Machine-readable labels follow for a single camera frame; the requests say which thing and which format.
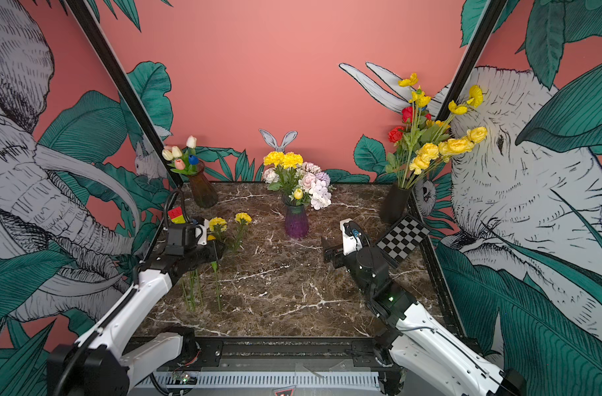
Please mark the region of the yellow carnation stem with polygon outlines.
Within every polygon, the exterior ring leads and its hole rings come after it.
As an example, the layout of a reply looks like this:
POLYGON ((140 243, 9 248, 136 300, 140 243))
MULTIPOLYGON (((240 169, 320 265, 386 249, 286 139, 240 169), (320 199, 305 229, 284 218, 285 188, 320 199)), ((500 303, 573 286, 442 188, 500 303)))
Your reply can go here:
POLYGON ((236 252, 239 247, 241 247, 241 243, 246 234, 247 228, 252 223, 252 218, 249 214, 241 212, 236 214, 235 221, 237 222, 237 230, 235 239, 231 245, 231 250, 233 250, 233 252, 236 252))

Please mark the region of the brown ribbed glass vase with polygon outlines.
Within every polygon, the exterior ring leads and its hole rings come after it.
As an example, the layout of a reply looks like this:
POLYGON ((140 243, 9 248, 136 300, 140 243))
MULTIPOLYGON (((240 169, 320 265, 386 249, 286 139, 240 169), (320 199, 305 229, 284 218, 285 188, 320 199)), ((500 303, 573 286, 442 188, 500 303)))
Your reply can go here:
POLYGON ((205 175, 206 166, 199 163, 193 174, 188 175, 190 189, 195 203, 203 209, 208 209, 218 203, 218 194, 205 175))

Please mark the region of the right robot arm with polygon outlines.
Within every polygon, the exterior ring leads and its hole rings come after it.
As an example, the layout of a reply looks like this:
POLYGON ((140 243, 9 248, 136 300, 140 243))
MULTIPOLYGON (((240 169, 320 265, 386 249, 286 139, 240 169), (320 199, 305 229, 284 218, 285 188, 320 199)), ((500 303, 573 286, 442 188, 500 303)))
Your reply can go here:
POLYGON ((380 248, 355 237, 330 245, 322 241, 325 262, 344 267, 366 306, 386 326, 378 338, 376 359, 401 366, 444 395, 524 395, 521 374, 503 371, 439 324, 417 299, 389 275, 380 248))

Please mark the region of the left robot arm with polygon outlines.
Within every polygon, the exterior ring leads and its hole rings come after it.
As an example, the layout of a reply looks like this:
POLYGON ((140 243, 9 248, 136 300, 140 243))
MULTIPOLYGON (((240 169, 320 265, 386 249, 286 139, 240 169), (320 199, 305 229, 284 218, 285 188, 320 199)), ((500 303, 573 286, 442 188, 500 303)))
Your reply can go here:
POLYGON ((74 344, 57 346, 47 361, 49 395, 126 395, 138 383, 171 361, 188 366, 201 347, 193 329, 173 327, 132 351, 127 345, 144 318, 187 272, 217 262, 223 243, 210 240, 210 222, 197 217, 182 224, 171 221, 173 191, 163 211, 165 248, 153 262, 142 262, 133 272, 127 292, 74 344))

